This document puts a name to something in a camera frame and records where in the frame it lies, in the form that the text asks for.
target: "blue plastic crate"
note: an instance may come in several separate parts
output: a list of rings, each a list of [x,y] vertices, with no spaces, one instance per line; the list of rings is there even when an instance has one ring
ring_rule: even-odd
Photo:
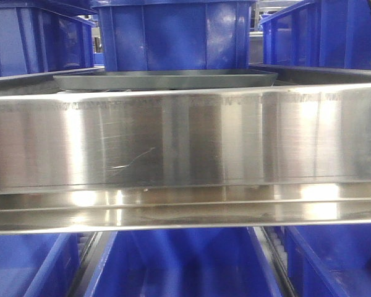
[[[65,297],[79,262],[77,235],[0,236],[0,297]]]
[[[371,224],[287,227],[284,246],[300,297],[371,297]]]
[[[95,60],[95,66],[104,66],[104,55],[103,55],[103,53],[95,53],[95,54],[93,54],[93,58]]]
[[[264,63],[318,66],[320,6],[306,0],[260,22],[264,32]]]
[[[305,0],[261,24],[266,64],[371,69],[367,1]]]
[[[252,229],[113,233],[85,296],[281,297]]]
[[[77,16],[96,13],[90,7],[90,0],[0,0],[0,8],[13,6],[38,6],[53,9],[63,15]]]
[[[239,69],[256,0],[93,0],[107,71]]]
[[[0,77],[93,67],[93,23],[49,8],[0,1]]]

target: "brushed steel surface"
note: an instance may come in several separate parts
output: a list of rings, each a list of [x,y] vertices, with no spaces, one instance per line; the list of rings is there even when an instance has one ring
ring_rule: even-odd
[[[371,222],[371,84],[0,97],[0,233]]]
[[[0,195],[0,234],[371,222],[371,183]]]
[[[371,181],[371,84],[0,98],[0,194]]]

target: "metal surface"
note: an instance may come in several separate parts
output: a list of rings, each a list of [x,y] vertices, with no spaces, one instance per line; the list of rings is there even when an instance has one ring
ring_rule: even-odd
[[[72,286],[67,294],[68,297],[84,296],[96,266],[99,265],[101,261],[110,236],[110,232],[96,232],[93,234],[88,251],[85,256],[80,259],[80,268],[73,279]]]
[[[371,84],[0,98],[0,233],[333,222],[371,222]]]
[[[293,85],[371,83],[370,70],[279,65],[250,65],[250,68],[278,73],[280,82]]]
[[[371,85],[0,98],[0,194],[371,181]]]
[[[63,90],[187,90],[269,87],[276,73],[251,69],[91,72],[55,77]]]
[[[0,196],[0,234],[340,222],[371,222],[371,183]]]
[[[53,76],[102,71],[102,67],[0,77],[0,96],[51,94],[61,91]]]
[[[250,32],[250,63],[262,63],[264,60],[263,32]]]

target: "gray plastic tray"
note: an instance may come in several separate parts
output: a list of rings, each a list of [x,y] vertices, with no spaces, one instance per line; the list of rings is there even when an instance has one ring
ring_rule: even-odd
[[[273,72],[252,69],[86,72],[54,76],[63,90],[187,90],[269,87]]]

